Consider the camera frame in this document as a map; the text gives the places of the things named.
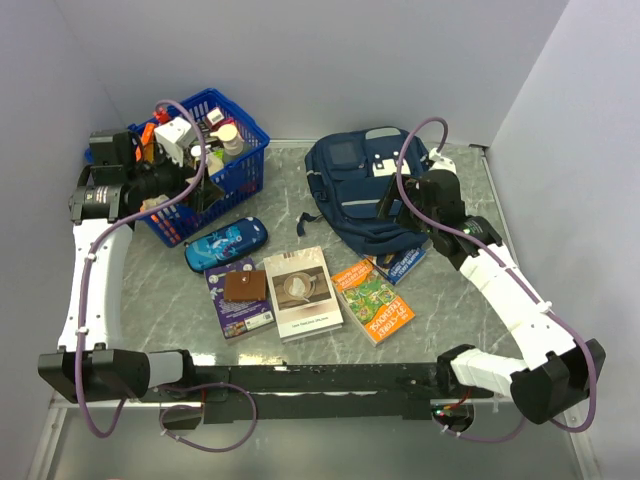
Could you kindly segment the navy blue student backpack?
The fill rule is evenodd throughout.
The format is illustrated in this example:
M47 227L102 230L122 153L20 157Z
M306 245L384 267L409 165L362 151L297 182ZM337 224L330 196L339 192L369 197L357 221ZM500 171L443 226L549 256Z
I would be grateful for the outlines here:
M297 235L305 235L305 223L322 218L349 248L362 256L422 247L427 242L424 232L409 230L396 222L402 201L392 202L387 218L377 217L377 204L396 172L407 136L405 130L381 127L331 134L318 140L304 159L318 212L301 214Z

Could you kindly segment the brown leather wallet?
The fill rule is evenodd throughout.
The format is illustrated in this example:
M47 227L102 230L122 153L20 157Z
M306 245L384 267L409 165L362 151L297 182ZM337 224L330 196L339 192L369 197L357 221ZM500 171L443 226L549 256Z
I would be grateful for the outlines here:
M264 270L229 272L225 276L226 302L254 302L267 299L267 278Z

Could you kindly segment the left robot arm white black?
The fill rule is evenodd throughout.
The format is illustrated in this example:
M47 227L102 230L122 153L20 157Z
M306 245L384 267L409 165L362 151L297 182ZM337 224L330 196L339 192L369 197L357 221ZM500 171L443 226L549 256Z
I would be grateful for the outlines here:
M161 385L177 402L198 387L186 350L154 353L122 346L121 294L125 259L144 200L180 191L176 165L136 159L131 130L91 134L93 161L69 199L75 263L64 329L53 353L38 359L38 374L71 403L143 397Z

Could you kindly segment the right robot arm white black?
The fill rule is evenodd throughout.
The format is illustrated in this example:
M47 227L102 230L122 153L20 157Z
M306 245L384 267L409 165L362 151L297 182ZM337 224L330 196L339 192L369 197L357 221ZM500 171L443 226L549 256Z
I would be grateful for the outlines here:
M379 217L401 202L396 221L425 232L435 250L485 298L516 342L520 358L489 354L473 346L442 355L438 390L458 398L470 387L510 398L534 424L554 422L582 401L588 403L579 433L595 418L597 381L606 358L600 343L583 340L526 280L497 230L467 213L457 175L429 170L419 177L394 173L379 201Z

